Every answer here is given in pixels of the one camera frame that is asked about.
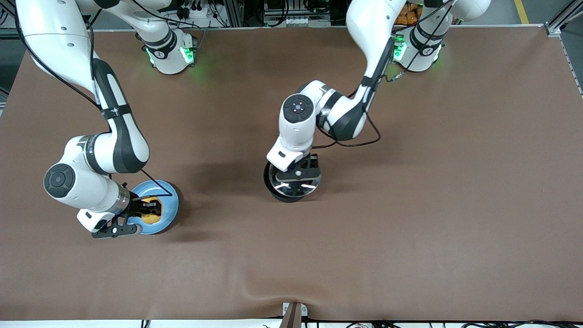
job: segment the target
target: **wire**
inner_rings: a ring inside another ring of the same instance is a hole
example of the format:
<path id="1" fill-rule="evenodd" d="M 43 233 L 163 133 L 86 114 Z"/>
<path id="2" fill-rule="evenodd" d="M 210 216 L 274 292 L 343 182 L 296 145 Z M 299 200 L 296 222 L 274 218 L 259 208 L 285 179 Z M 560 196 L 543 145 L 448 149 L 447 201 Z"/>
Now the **wire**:
<path id="1" fill-rule="evenodd" d="M 256 0 L 255 1 L 255 18 L 261 24 L 261 26 L 263 26 L 263 27 L 277 27 L 277 26 L 281 25 L 283 22 L 286 21 L 287 16 L 288 16 L 288 14 L 290 12 L 290 4 L 288 3 L 287 0 L 282 0 L 282 2 L 283 2 L 283 6 L 282 6 L 282 17 L 280 17 L 278 19 L 278 22 L 276 24 L 274 24 L 274 25 L 266 24 L 263 21 L 263 19 L 261 19 L 259 17 L 259 11 L 258 11 L 258 8 L 257 8 L 257 4 L 260 3 L 260 2 L 261 2 L 261 0 Z"/>
<path id="2" fill-rule="evenodd" d="M 447 5 L 448 3 L 452 2 L 454 0 L 449 0 L 448 2 L 446 2 L 445 4 L 443 4 L 441 7 L 439 7 L 437 10 L 435 10 L 433 13 L 429 14 L 428 16 L 426 16 L 424 18 L 427 19 L 433 15 L 435 15 L 435 13 L 437 13 L 439 10 L 441 10 L 445 5 Z M 451 5 L 447 11 L 445 12 L 445 14 L 443 15 L 443 17 L 441 18 L 441 21 L 439 22 L 439 24 L 436 26 L 436 28 L 433 30 L 433 32 L 431 33 L 431 36 L 434 36 L 435 33 L 437 32 L 437 30 L 439 29 L 439 27 L 441 26 L 441 24 L 443 23 L 443 21 L 445 20 L 445 18 L 447 17 L 447 15 L 449 14 L 449 12 L 451 11 L 451 8 L 454 5 Z M 373 85 L 377 84 L 378 81 L 380 81 L 382 78 L 385 79 L 385 81 L 387 81 L 388 83 L 393 82 L 397 79 L 399 79 L 400 77 L 402 77 L 405 73 L 407 73 L 407 71 L 409 70 L 409 68 L 411 67 L 411 65 L 413 64 L 415 58 L 417 58 L 417 56 L 421 53 L 421 50 L 425 48 L 425 46 L 429 43 L 431 39 L 428 38 L 427 41 L 425 41 L 425 43 L 423 44 L 423 47 L 421 47 L 420 50 L 417 50 L 417 53 L 413 56 L 413 58 L 411 59 L 411 62 L 407 65 L 407 67 L 405 67 L 405 69 L 403 71 L 401 71 L 400 73 L 398 73 L 397 75 L 393 76 L 391 79 L 388 79 L 386 74 L 382 74 L 378 77 L 375 78 L 375 81 L 373 82 Z M 352 98 L 356 92 L 358 91 L 360 86 L 356 87 L 356 89 L 348 96 L 348 98 Z M 324 131 L 324 129 L 322 129 L 320 126 L 318 126 L 318 130 L 323 133 L 325 136 L 327 136 L 328 138 L 334 140 L 333 143 L 331 144 L 327 144 L 327 145 L 320 145 L 320 146 L 314 146 L 312 147 L 313 149 L 324 149 L 324 148 L 329 148 L 332 147 L 334 145 L 339 145 L 342 147 L 360 147 L 360 146 L 366 146 L 366 145 L 371 145 L 374 144 L 375 142 L 378 142 L 381 140 L 382 136 L 380 131 L 378 130 L 377 126 L 374 124 L 373 120 L 370 118 L 370 115 L 368 114 L 368 111 L 366 109 L 363 108 L 363 115 L 366 115 L 366 119 L 368 121 L 368 123 L 372 126 L 373 130 L 375 131 L 375 133 L 377 134 L 376 139 L 371 140 L 371 141 L 367 141 L 367 142 L 362 142 L 361 144 L 343 144 L 341 142 L 338 141 L 338 139 L 336 138 L 335 134 L 334 134 L 334 129 L 332 128 L 332 124 L 330 123 L 330 121 L 328 120 L 328 117 L 326 117 L 326 123 L 328 123 L 328 126 L 330 128 L 330 132 L 331 134 L 326 133 L 326 131 Z"/>
<path id="3" fill-rule="evenodd" d="M 544 320 L 529 320 L 529 321 L 524 321 L 524 322 L 518 322 L 516 324 L 508 324 L 508 323 L 502 323 L 502 324 L 496 324 L 496 323 L 483 323 L 483 324 L 478 324 L 475 322 L 470 322 L 470 323 L 466 323 L 462 326 L 462 328 L 468 328 L 468 327 L 479 327 L 479 328 L 516 328 L 516 327 L 520 327 L 524 324 L 546 324 L 548 326 L 554 326 L 554 327 L 558 327 L 558 328 L 569 328 L 567 325 L 562 324 L 560 322 L 550 322 L 550 321 L 544 321 Z"/>
<path id="4" fill-rule="evenodd" d="M 99 9 L 99 10 L 97 11 L 97 13 L 95 14 L 95 16 L 93 16 L 93 19 L 91 20 L 91 22 L 90 22 L 89 24 L 93 25 L 93 23 L 95 23 L 95 21 L 96 21 L 96 20 L 97 20 L 97 18 L 99 17 L 99 14 L 101 14 L 101 10 L 102 10 L 102 9 Z"/>
<path id="5" fill-rule="evenodd" d="M 4 17 L 4 20 L 2 21 L 2 23 L 0 23 L 1 25 L 4 25 L 4 23 L 6 23 L 6 20 L 8 19 L 8 16 L 10 16 L 8 13 L 6 13 L 6 16 Z"/>
<path id="6" fill-rule="evenodd" d="M 443 17 L 441 18 L 439 24 L 436 26 L 436 28 L 433 30 L 433 32 L 431 32 L 430 37 L 433 37 L 435 35 L 435 33 L 437 32 L 437 30 L 440 28 L 441 24 L 443 23 L 443 21 L 445 20 L 445 18 L 447 17 L 447 15 L 449 14 L 449 12 L 451 11 L 451 8 L 454 7 L 455 4 L 451 5 L 447 11 L 445 11 L 445 14 L 443 15 Z M 437 9 L 436 11 L 434 11 L 433 13 L 431 13 L 429 16 L 433 16 L 436 12 L 440 11 L 442 7 L 440 7 L 439 9 Z M 415 58 L 417 58 L 417 56 L 421 53 L 421 50 L 425 49 L 425 46 L 429 43 L 429 41 L 431 41 L 431 38 L 427 38 L 427 40 L 425 41 L 425 43 L 423 44 L 423 46 L 421 47 L 421 49 L 417 50 L 417 53 L 413 56 L 413 58 L 411 59 L 411 61 L 409 62 L 409 64 L 407 65 L 407 67 L 405 67 L 405 69 L 403 71 L 401 71 L 400 73 L 398 73 L 397 75 L 393 76 L 390 80 L 386 79 L 387 82 L 392 82 L 395 81 L 397 79 L 399 79 L 400 77 L 402 77 L 405 73 L 407 73 L 409 71 L 409 68 L 411 67 L 411 65 L 413 65 L 413 61 L 415 61 Z"/>
<path id="7" fill-rule="evenodd" d="M 90 50 L 91 53 L 89 54 L 89 60 L 90 60 L 89 69 L 91 72 L 91 80 L 95 81 L 95 74 L 93 74 L 93 72 L 94 72 L 93 52 L 95 51 L 95 33 L 93 32 L 93 24 L 89 23 L 89 21 L 86 18 L 84 18 L 84 20 L 85 20 L 85 23 L 89 26 L 89 32 L 91 35 L 91 41 L 90 41 L 91 42 L 91 50 Z"/>
<path id="8" fill-rule="evenodd" d="M 205 35 L 206 35 L 206 30 L 209 29 L 209 27 L 205 28 L 205 30 L 202 32 L 202 37 L 201 37 L 201 41 L 198 43 L 198 45 L 196 46 L 196 49 L 200 49 L 202 47 L 202 42 L 205 40 Z"/>
<path id="9" fill-rule="evenodd" d="M 330 2 L 326 5 L 325 9 L 321 8 L 311 8 L 308 6 L 308 0 L 304 0 L 304 7 L 313 13 L 327 13 L 330 11 Z"/>
<path id="10" fill-rule="evenodd" d="M 202 29 L 200 26 L 198 26 L 198 25 L 196 25 L 194 23 L 183 23 L 183 22 L 180 22 L 179 20 L 175 20 L 175 19 L 172 19 L 172 18 L 165 18 L 165 17 L 162 17 L 162 16 L 157 15 L 155 13 L 152 13 L 151 11 L 147 10 L 146 8 L 144 8 L 144 6 L 142 6 L 137 0 L 132 0 L 132 2 L 135 3 L 138 7 L 140 7 L 143 11 L 147 12 L 148 14 L 150 14 L 150 15 L 156 17 L 156 18 L 165 20 L 166 22 L 174 22 L 174 23 L 186 24 L 186 25 L 190 25 L 192 27 L 196 27 L 197 29 Z"/>
<path id="11" fill-rule="evenodd" d="M 141 197 L 137 197 L 137 198 L 133 198 L 132 201 L 138 201 L 138 200 L 144 200 L 146 198 L 151 198 L 151 197 L 167 197 L 167 196 L 174 196 L 173 193 L 169 192 L 168 189 L 164 188 L 164 186 L 162 186 L 156 179 L 152 178 L 151 175 L 148 174 L 148 172 L 146 172 L 144 169 L 141 169 L 140 171 L 142 171 L 143 174 L 145 174 L 150 180 L 154 181 L 154 183 L 156 183 L 158 185 L 158 187 L 160 187 L 162 190 L 164 190 L 166 192 L 165 195 L 159 194 L 159 195 L 148 195 L 148 196 L 141 196 Z"/>
<path id="12" fill-rule="evenodd" d="M 64 83 L 66 86 L 68 86 L 69 88 L 73 89 L 76 93 L 80 94 L 81 96 L 83 96 L 85 99 L 87 99 L 87 101 L 89 101 L 91 104 L 93 104 L 95 107 L 97 107 L 98 109 L 101 109 L 101 107 L 97 104 L 97 102 L 95 102 L 95 100 L 91 99 L 88 95 L 84 94 L 81 90 L 79 90 L 77 87 L 75 87 L 74 85 L 72 85 L 71 83 L 69 83 L 68 81 L 66 81 L 64 78 L 62 78 L 60 75 L 58 75 L 57 73 L 55 73 L 50 67 L 47 66 L 47 64 L 45 64 L 35 53 L 34 51 L 30 48 L 29 44 L 26 43 L 26 40 L 24 39 L 24 34 L 22 32 L 22 27 L 20 26 L 20 19 L 18 18 L 18 10 L 15 8 L 15 15 L 14 15 L 14 19 L 15 19 L 15 25 L 16 25 L 16 32 L 18 33 L 18 36 L 20 37 L 20 39 L 22 40 L 22 43 L 24 44 L 24 46 L 26 47 L 26 50 L 30 53 L 30 56 L 34 58 L 34 60 L 41 65 L 47 72 L 49 72 L 49 74 L 51 74 L 52 76 L 54 76 L 57 80 L 61 81 L 62 83 Z"/>
<path id="13" fill-rule="evenodd" d="M 223 26 L 223 27 L 229 27 L 227 25 L 227 23 L 225 21 L 223 21 L 223 18 L 221 17 L 220 13 L 219 13 L 219 9 L 217 8 L 217 4 L 214 2 L 214 0 L 209 1 L 209 8 L 210 11 L 213 13 L 213 16 L 216 15 L 216 19 L 217 21 Z"/>

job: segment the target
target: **brown mat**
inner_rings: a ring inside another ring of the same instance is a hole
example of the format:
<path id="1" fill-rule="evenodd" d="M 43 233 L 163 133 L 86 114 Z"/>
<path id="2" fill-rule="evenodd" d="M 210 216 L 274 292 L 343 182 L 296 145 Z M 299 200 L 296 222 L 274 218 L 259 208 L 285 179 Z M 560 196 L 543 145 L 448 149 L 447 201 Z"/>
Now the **brown mat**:
<path id="1" fill-rule="evenodd" d="M 178 224 L 94 240 L 45 194 L 67 140 L 106 124 L 25 58 L 0 119 L 0 319 L 265 317 L 297 300 L 317 319 L 583 320 L 583 102 L 542 28 L 451 30 L 431 70 L 381 85 L 382 141 L 320 151 L 321 187 L 296 204 L 264 188 L 265 154 L 298 86 L 360 81 L 346 30 L 209 32 L 178 76 L 133 33 L 96 39 L 146 169 L 183 194 Z"/>

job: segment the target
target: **white robotic arm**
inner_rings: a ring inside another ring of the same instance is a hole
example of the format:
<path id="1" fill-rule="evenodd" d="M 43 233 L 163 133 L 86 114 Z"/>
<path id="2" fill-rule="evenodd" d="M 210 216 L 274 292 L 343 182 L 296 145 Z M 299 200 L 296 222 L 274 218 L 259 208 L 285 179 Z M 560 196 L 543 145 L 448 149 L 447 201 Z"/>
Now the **white robotic arm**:
<path id="1" fill-rule="evenodd" d="M 76 0 L 82 12 L 102 9 L 132 26 L 146 46 L 152 64 L 164 74 L 177 74 L 194 65 L 196 38 L 171 29 L 148 11 L 168 7 L 172 0 Z"/>
<path id="2" fill-rule="evenodd" d="M 115 73 L 92 52 L 77 4 L 70 0 L 17 0 L 16 5 L 22 37 L 35 63 L 48 74 L 92 92 L 111 130 L 72 138 L 61 160 L 45 175 L 46 192 L 80 208 L 78 220 L 93 233 L 120 215 L 159 214 L 160 204 L 141 201 L 107 176 L 140 171 L 150 152 Z M 134 225 L 118 235 L 140 230 Z"/>
<path id="3" fill-rule="evenodd" d="M 313 81 L 300 87 L 283 102 L 279 115 L 279 137 L 267 154 L 268 164 L 264 171 L 265 185 L 275 198 L 294 202 L 318 187 L 321 172 L 317 155 L 311 154 L 316 126 L 336 141 L 355 138 L 364 127 L 377 87 L 391 60 L 397 60 L 409 70 L 424 70 L 433 63 L 436 51 L 441 47 L 441 39 L 451 25 L 449 7 L 455 2 L 463 4 L 463 10 L 458 14 L 467 12 L 469 14 L 463 16 L 467 18 L 481 15 L 490 0 L 426 0 L 425 17 L 435 11 L 444 12 L 438 12 L 422 22 L 425 23 L 423 28 L 430 31 L 425 33 L 421 30 L 425 39 L 403 38 L 405 43 L 395 47 L 391 32 L 406 0 L 352 1 L 346 14 L 346 26 L 366 57 L 363 79 L 353 98 L 344 96 L 323 82 Z M 416 35 L 414 33 L 420 30 L 415 27 L 410 29 L 411 35 Z M 429 55 L 432 56 L 427 61 L 425 57 Z"/>

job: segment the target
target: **green led light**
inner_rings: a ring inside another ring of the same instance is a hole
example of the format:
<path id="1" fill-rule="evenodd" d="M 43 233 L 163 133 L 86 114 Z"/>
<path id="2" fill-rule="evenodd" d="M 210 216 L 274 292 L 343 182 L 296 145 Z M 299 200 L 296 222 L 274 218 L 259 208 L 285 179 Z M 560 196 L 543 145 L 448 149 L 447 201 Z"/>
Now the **green led light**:
<path id="1" fill-rule="evenodd" d="M 187 64 L 190 64 L 193 62 L 193 55 L 192 55 L 192 49 L 188 48 L 188 49 L 184 49 L 182 47 L 180 47 L 180 51 L 182 52 L 182 56 L 184 57 L 184 60 L 186 61 Z"/>
<path id="2" fill-rule="evenodd" d="M 436 61 L 436 60 L 437 60 L 437 58 L 439 57 L 439 51 L 440 51 L 440 50 L 441 50 L 441 45 L 439 45 L 439 47 L 437 47 L 437 50 L 436 50 L 436 55 L 435 55 L 435 57 L 433 57 L 433 61 Z"/>
<path id="3" fill-rule="evenodd" d="M 407 49 L 407 43 L 403 41 L 398 47 L 395 47 L 395 60 L 403 59 L 403 55 L 405 54 L 405 50 Z"/>
<path id="4" fill-rule="evenodd" d="M 152 58 L 152 54 L 150 53 L 150 50 L 148 50 L 148 48 L 146 48 L 146 52 L 148 57 L 150 57 L 150 62 L 152 63 L 152 65 L 154 65 L 154 59 Z"/>

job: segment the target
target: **round button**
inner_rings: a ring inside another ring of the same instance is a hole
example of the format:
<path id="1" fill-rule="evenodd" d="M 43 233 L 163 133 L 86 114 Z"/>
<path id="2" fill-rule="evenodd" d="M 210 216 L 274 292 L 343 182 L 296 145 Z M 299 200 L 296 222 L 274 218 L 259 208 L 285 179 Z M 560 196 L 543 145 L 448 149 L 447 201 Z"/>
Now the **round button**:
<path id="1" fill-rule="evenodd" d="M 296 99 L 291 103 L 291 110 L 296 114 L 300 114 L 305 110 L 305 103 L 300 99 Z"/>
<path id="2" fill-rule="evenodd" d="M 65 175 L 62 172 L 55 172 L 51 175 L 51 185 L 61 187 L 65 183 Z"/>

